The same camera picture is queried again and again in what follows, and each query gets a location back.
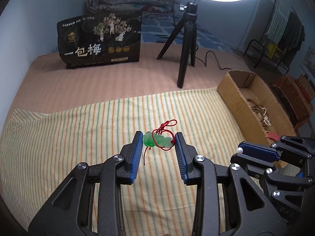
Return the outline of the open cardboard box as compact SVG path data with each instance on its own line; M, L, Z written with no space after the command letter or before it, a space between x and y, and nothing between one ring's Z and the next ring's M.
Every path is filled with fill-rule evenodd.
M295 130L268 85L255 73L230 70L217 91L234 116L244 141L271 147L282 136L295 136ZM271 162L276 168L287 163Z

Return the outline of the black clothes rack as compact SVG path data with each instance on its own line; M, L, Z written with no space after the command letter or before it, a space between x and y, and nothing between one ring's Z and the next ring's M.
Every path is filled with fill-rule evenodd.
M259 40L249 41L243 56L258 67L268 59L286 71L305 41L305 28L295 9L285 0L274 0L271 14Z

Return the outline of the yellow box on rack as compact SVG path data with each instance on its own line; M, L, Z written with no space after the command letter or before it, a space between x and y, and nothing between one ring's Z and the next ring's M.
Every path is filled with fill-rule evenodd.
M267 57L269 59L280 59L283 56L283 51L279 49L279 47L270 42L268 44L268 53L267 53Z

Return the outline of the dark hanging clothes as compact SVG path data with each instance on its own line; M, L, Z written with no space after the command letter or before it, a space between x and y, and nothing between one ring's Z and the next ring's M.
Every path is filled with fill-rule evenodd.
M278 43L278 48L283 51L280 61L289 66L296 53L305 41L305 29L298 15L291 12L284 33Z

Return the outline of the striped hanging towel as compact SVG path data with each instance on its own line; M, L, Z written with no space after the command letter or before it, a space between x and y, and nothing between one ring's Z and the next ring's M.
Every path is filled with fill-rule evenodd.
M272 14L272 18L268 29L265 33L266 37L274 44L278 45L286 28L290 10L285 7L278 6Z

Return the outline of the black tripod stand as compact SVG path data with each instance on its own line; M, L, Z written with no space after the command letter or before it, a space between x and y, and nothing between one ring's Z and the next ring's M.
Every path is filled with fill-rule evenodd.
M185 6L181 5L180 9L184 12L182 19L177 23L172 33L168 37L166 43L164 44L162 50L157 56L157 59L160 60L163 58L164 54L176 39L181 30L184 30L183 33L183 43L181 51L181 60L179 65L179 73L177 79L177 87L182 89L184 85L184 79L186 75L188 59L191 58L191 66L195 66L195 56L196 56L196 36L197 36L197 3L192 0L190 3L187 3Z

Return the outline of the black printed snack bag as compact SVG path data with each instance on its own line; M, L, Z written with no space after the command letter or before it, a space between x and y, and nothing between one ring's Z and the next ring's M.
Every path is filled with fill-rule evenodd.
M142 12L87 14L57 23L58 51L67 69L138 62Z

